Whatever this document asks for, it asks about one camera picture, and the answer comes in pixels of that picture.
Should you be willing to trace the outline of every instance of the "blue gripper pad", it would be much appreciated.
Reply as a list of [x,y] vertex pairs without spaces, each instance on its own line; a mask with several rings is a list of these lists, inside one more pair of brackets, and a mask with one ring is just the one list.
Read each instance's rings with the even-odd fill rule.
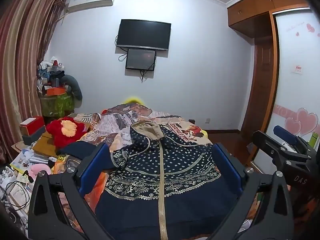
[[[109,147],[105,143],[100,143],[93,153],[84,158],[79,164],[80,174],[80,188],[79,193],[81,197],[90,193],[98,180],[100,173],[105,168],[110,155]],[[81,171],[81,164],[89,163],[84,171]]]
[[241,177],[244,178],[244,166],[238,159],[231,156],[222,144],[215,144],[211,148],[212,159],[227,182],[229,189],[238,197],[241,196],[243,192]]
[[273,133],[290,145],[297,144],[297,137],[279,125],[273,128]]

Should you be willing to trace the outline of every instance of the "wooden floor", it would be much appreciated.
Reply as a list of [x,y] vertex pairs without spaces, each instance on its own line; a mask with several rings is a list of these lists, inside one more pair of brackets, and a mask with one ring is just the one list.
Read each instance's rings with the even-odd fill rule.
[[208,134],[208,138],[212,143],[222,143],[224,147],[236,157],[242,164],[245,164],[249,152],[247,145],[238,133],[212,133]]

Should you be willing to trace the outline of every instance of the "green storage bin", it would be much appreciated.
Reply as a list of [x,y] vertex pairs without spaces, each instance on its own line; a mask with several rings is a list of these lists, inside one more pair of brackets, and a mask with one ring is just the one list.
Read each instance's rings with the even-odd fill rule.
[[48,117],[64,117],[65,111],[70,113],[75,108],[72,96],[67,93],[41,97],[40,102],[42,115]]

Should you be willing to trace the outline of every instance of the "beige zipper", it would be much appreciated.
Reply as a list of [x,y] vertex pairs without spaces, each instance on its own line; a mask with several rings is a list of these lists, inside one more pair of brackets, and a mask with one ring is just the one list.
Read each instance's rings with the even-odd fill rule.
[[160,239],[168,240],[167,227],[165,224],[165,209],[164,209],[164,162],[163,162],[163,150],[159,140],[160,147],[160,184],[159,184],[159,225],[160,225]]

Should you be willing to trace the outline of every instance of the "television screen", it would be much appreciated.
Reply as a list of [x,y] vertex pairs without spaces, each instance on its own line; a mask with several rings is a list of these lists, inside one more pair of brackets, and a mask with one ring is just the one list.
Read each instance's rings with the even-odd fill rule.
[[121,20],[117,47],[169,50],[171,24]]
[[156,52],[146,49],[128,49],[125,68],[154,71]]

